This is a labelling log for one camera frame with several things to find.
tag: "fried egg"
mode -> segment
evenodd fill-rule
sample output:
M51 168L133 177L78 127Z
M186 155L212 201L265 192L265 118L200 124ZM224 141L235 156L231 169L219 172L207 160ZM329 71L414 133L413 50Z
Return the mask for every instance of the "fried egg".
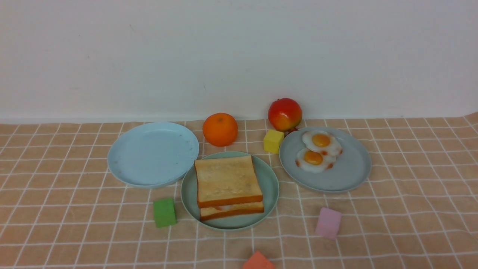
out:
M318 152L304 148L297 153L295 164L304 171L321 173L332 168L336 159L335 156L323 156Z
M308 131L302 135L305 146L323 156L337 156L342 154L342 146L335 137L323 131Z

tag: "cube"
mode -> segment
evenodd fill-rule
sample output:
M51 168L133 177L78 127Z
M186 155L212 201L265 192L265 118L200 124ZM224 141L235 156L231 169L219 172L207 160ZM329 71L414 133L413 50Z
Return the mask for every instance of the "cube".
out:
M264 255L256 251L242 266L242 269L274 269L275 266Z
M337 238L341 218L342 213L323 207L320 210L315 234L335 240Z
M177 223L173 198L157 200L154 201L152 205L156 228L166 227Z
M279 147L284 140L284 133L276 130L269 130L264 137L264 151L279 154Z

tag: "bread slice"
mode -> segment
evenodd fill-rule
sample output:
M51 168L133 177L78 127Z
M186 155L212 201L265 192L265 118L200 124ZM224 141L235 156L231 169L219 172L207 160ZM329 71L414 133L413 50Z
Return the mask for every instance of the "bread slice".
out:
M200 221L207 221L236 215L264 213L262 202L238 203L234 205L206 207L200 209Z
M199 208L261 202L252 156L194 161Z

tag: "plate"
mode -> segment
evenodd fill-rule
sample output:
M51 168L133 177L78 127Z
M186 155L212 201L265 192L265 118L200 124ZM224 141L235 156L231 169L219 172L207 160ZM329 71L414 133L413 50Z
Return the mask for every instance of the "plate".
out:
M295 164L297 153L305 148L302 134L312 130L332 134L344 150L333 168L317 174L306 172ZM311 190L329 193L357 188L367 180L372 168L370 155L362 143L351 135L330 127L305 127L288 134L279 148L279 159L293 180Z
M228 151L211 154L204 159L229 158L249 155L239 151ZM263 160L252 156L257 181L262 190L264 213L225 217L209 221L199 221L199 207L197 206L196 170L191 168L184 176L181 185L181 200L186 211L200 224L214 230L232 232L249 229L263 221L274 209L279 199L279 181L272 168Z
M108 152L108 168L124 183L158 188L178 181L194 164L199 142L176 123L148 123L120 136Z

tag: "pink cube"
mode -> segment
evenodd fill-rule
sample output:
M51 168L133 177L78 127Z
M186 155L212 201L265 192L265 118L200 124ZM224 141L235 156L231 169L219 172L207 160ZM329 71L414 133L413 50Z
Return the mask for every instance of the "pink cube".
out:
M320 210L315 234L335 240L335 238L337 238L341 218L342 213L323 207Z

